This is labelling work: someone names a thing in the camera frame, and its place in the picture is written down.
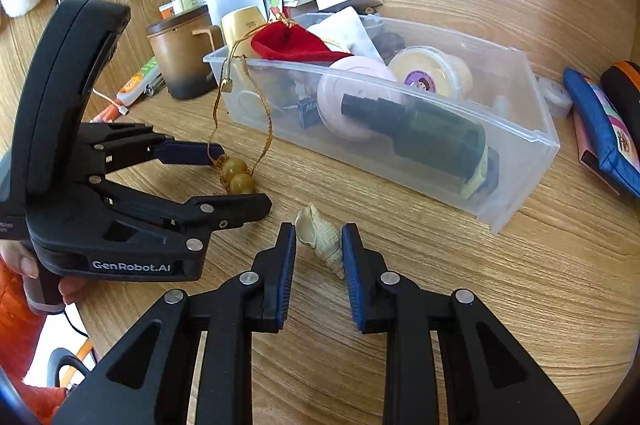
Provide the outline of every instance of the bead keychain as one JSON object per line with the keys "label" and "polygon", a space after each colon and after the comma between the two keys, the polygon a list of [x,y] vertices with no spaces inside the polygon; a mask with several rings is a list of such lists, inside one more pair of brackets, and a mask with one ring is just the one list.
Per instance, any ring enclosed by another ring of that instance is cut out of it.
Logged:
{"label": "bead keychain", "polygon": [[[293,25],[293,21],[289,19],[278,19],[274,22],[283,22],[286,26],[290,27]],[[213,123],[215,125],[213,132],[209,135],[209,142],[207,143],[207,153],[209,154],[209,159],[211,160],[212,165],[220,170],[220,182],[225,187],[225,190],[229,194],[253,194],[255,192],[255,179],[254,172],[255,168],[258,166],[258,163],[264,158],[271,147],[271,142],[273,141],[273,119],[271,119],[271,109],[269,107],[269,102],[263,95],[260,87],[255,82],[255,80],[249,74],[249,69],[246,64],[246,56],[239,55],[236,56],[236,49],[242,43],[253,37],[258,31],[263,29],[267,24],[262,26],[258,26],[253,30],[249,31],[243,38],[236,40],[231,52],[228,57],[222,64],[224,77],[220,81],[220,86],[218,87],[218,95],[216,97],[216,103],[213,105]],[[258,96],[260,96],[260,101],[262,102],[262,106],[264,107],[264,113],[267,115],[267,120],[269,122],[269,131],[267,135],[267,141],[264,144],[264,148],[262,149],[262,154],[258,157],[255,165],[252,169],[249,169],[248,165],[242,158],[231,157],[228,154],[222,154],[219,158],[213,158],[209,151],[211,142],[213,137],[218,130],[218,107],[220,106],[220,98],[222,97],[223,92],[231,92],[233,88],[233,81],[231,80],[231,61],[237,58],[240,60],[242,65],[242,71],[247,76],[249,81],[251,81],[252,85]]]}

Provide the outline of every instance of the human hand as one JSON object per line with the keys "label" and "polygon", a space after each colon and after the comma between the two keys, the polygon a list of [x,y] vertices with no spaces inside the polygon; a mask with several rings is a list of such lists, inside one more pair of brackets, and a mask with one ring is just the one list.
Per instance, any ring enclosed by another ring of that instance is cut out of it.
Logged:
{"label": "human hand", "polygon": [[[38,278],[38,264],[33,254],[18,241],[0,241],[0,256],[10,270],[24,277]],[[58,289],[65,304],[72,304],[78,292],[84,287],[85,279],[65,277],[60,280]]]}

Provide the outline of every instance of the gold cord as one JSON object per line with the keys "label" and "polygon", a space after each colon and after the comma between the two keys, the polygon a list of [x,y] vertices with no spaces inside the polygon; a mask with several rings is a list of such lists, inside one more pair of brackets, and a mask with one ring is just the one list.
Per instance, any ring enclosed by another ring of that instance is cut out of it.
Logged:
{"label": "gold cord", "polygon": [[332,40],[332,39],[322,39],[320,38],[320,40],[322,40],[322,42],[326,44],[331,44],[332,46],[337,47],[342,53],[349,53],[350,55],[353,55],[353,53],[351,53],[351,51],[349,50],[349,48],[347,46],[344,46],[343,44],[341,44],[340,42],[338,42],[337,40]]}
{"label": "gold cord", "polygon": [[[293,21],[291,19],[287,19],[287,18],[279,18],[274,22],[282,22],[285,26],[287,26],[289,28],[296,24],[295,21]],[[257,28],[254,28],[251,31],[249,31],[241,39],[236,40],[236,43],[233,45],[233,47],[231,49],[231,52],[228,54],[227,58],[223,62],[223,64],[222,64],[222,75],[223,75],[223,78],[222,78],[222,80],[220,80],[220,83],[218,84],[218,95],[216,96],[216,101],[213,104],[212,118],[213,118],[213,123],[214,123],[214,129],[213,129],[213,132],[211,132],[211,134],[209,135],[209,141],[207,142],[207,154],[209,155],[209,159],[211,160],[212,165],[214,167],[217,167],[217,168],[222,168],[224,162],[226,160],[228,160],[228,156],[226,156],[226,154],[223,154],[222,156],[220,156],[220,158],[215,159],[215,158],[213,158],[211,156],[210,147],[211,147],[211,143],[213,141],[213,137],[215,136],[216,131],[218,130],[218,108],[220,106],[220,98],[222,97],[223,84],[228,84],[231,81],[231,61],[234,58],[238,58],[242,63],[242,71],[244,71],[244,74],[246,75],[246,77],[249,79],[249,81],[254,86],[255,92],[258,94],[258,96],[260,96],[260,101],[262,102],[262,106],[264,107],[264,113],[267,115],[267,120],[269,122],[269,132],[268,132],[268,135],[267,135],[267,141],[265,142],[264,148],[262,149],[262,154],[260,154],[260,157],[255,162],[254,167],[249,172],[250,176],[254,175],[254,172],[255,172],[256,167],[258,166],[258,163],[260,163],[260,161],[262,161],[262,158],[264,158],[266,156],[266,154],[268,153],[268,151],[269,151],[269,149],[271,147],[271,143],[273,142],[273,119],[271,118],[271,108],[269,107],[269,101],[266,99],[265,95],[260,90],[260,87],[258,86],[257,82],[249,74],[249,68],[248,68],[247,63],[246,63],[246,55],[238,55],[238,56],[236,56],[236,49],[238,48],[238,46],[242,42],[245,42],[246,40],[248,40],[251,37],[253,37],[258,31],[263,29],[265,26],[267,26],[267,24],[263,24],[262,26],[258,26]]]}

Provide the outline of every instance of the red velvet pouch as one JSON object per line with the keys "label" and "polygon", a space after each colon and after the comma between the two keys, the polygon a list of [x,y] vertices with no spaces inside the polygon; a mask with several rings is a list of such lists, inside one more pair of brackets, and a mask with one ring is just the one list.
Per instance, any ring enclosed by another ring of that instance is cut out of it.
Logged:
{"label": "red velvet pouch", "polygon": [[331,51],[319,37],[302,26],[284,22],[267,24],[254,35],[251,47],[262,58],[288,62],[336,62],[352,56]]}

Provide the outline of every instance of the wooden table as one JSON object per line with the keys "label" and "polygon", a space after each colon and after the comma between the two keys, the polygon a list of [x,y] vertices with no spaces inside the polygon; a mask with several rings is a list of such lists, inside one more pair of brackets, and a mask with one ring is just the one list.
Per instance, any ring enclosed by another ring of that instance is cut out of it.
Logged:
{"label": "wooden table", "polygon": [[[206,140],[213,99],[180,102],[163,92],[131,118],[177,138]],[[228,153],[255,160],[264,135],[234,125],[226,113],[221,118],[216,140]],[[364,243],[420,286],[477,293],[590,421],[625,375],[638,340],[640,228],[632,207],[575,163],[571,122],[560,122],[559,132],[559,156],[499,235],[469,214],[275,140],[257,172],[260,190],[273,200],[271,214],[216,232],[202,279],[178,286],[196,294],[247,270],[257,251],[273,246],[280,223],[314,202],[337,225],[357,223]],[[209,167],[151,162],[114,176],[177,201],[223,193]],[[81,314],[98,352],[171,287],[90,289]],[[299,245],[286,328],[254,338],[255,422],[377,424],[384,373],[384,337],[357,334],[344,282]]]}

